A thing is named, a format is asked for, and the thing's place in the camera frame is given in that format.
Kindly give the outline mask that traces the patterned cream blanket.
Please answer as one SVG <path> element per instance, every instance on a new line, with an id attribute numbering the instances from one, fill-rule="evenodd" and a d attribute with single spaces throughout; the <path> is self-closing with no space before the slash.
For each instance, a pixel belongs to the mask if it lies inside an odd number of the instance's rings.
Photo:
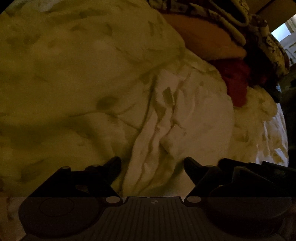
<path id="1" fill-rule="evenodd" d="M 246 1 L 148 1 L 165 14 L 202 17 L 224 27 L 241 46 L 254 41 L 267 57 L 276 75 L 287 75 L 290 70 L 288 55 L 270 33 L 267 21 L 250 13 Z"/>

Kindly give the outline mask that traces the dark red cloth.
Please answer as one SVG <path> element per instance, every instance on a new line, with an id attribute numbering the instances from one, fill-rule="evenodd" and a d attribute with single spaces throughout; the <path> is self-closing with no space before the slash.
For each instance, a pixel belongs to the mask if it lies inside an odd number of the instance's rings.
<path id="1" fill-rule="evenodd" d="M 223 59 L 215 62 L 227 86 L 227 94 L 235 107 L 241 108 L 247 102 L 247 87 L 250 68 L 241 59 Z"/>

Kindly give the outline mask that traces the white small garment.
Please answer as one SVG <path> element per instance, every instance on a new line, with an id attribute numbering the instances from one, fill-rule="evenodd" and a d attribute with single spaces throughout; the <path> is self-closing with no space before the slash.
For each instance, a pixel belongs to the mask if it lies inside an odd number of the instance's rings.
<path id="1" fill-rule="evenodd" d="M 215 165 L 227 154 L 234 111 L 215 68 L 160 72 L 122 184 L 123 196 L 181 196 L 194 187 L 183 160 Z"/>

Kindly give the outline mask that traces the floral cream bed sheet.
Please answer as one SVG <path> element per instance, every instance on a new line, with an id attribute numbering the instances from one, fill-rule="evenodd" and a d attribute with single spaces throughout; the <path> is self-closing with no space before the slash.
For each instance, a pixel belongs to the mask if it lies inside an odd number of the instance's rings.
<path id="1" fill-rule="evenodd" d="M 217 69 L 218 60 L 186 48 L 163 14 L 148 1 L 14 1 L 1 13 L 1 240 L 23 237 L 21 202 L 63 166 L 83 171 L 118 156 L 112 188 L 125 197 L 160 72 Z M 230 37 L 246 51 L 250 75 L 246 104 L 232 104 L 231 138 L 218 162 L 286 167 L 282 76 L 254 41 L 241 46 Z"/>

